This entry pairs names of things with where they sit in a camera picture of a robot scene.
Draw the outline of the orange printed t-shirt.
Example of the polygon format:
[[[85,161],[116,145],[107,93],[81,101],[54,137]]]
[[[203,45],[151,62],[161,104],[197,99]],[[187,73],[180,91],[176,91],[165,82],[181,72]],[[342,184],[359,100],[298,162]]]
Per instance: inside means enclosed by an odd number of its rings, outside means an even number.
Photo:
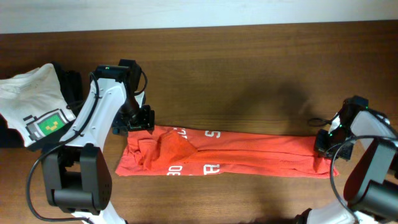
[[[119,176],[222,173],[327,179],[330,160],[313,150],[313,136],[279,136],[156,126],[130,132]]]

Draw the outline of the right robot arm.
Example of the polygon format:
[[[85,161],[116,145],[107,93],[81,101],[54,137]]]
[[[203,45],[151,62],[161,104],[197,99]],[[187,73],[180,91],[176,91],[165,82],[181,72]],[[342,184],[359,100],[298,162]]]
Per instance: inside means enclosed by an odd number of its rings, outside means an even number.
[[[397,131],[386,116],[367,106],[340,109],[328,132],[321,136],[331,143],[327,149],[334,163],[340,151],[360,142],[364,154],[349,175],[340,195],[333,176],[330,185],[336,200],[318,209],[304,211],[294,223],[386,223],[397,221],[397,184],[386,180],[397,173]]]

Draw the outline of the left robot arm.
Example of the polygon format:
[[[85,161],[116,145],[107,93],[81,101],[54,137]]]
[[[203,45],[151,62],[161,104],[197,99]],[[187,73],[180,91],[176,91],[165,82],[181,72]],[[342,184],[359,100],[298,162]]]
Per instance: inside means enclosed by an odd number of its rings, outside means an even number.
[[[77,119],[39,159],[46,198],[73,221],[125,223],[110,201],[113,184],[103,148],[109,131],[154,130],[155,113],[138,89],[146,75],[135,62],[121,60],[117,66],[98,66],[90,77],[90,93]]]

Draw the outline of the black folded garment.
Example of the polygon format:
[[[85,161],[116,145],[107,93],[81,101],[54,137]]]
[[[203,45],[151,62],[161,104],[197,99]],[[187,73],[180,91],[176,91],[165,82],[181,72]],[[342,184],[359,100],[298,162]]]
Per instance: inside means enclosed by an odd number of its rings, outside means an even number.
[[[79,109],[76,109],[72,104],[81,103],[83,101],[83,90],[82,90],[82,80],[79,72],[70,70],[65,71],[59,63],[50,62],[54,65],[55,71],[58,76],[58,80],[61,86],[62,95],[67,102],[67,109],[71,110],[73,114],[77,117]],[[28,148],[31,151],[35,151],[42,147],[44,144],[50,142],[53,139],[58,139],[67,128],[70,127],[72,121],[66,124],[64,127],[58,131],[50,134],[49,136],[39,140],[37,143],[30,145]],[[6,120],[1,116],[1,147],[2,148],[17,148],[25,147],[22,143],[22,137],[15,129],[10,129],[7,127]]]

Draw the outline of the white folded pixel-print t-shirt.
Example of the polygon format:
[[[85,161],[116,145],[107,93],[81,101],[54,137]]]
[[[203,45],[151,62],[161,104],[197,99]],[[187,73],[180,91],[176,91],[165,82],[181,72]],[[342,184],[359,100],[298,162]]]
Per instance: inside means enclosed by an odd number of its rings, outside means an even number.
[[[54,65],[1,80],[1,116],[29,147],[53,134],[76,116],[67,109]]]

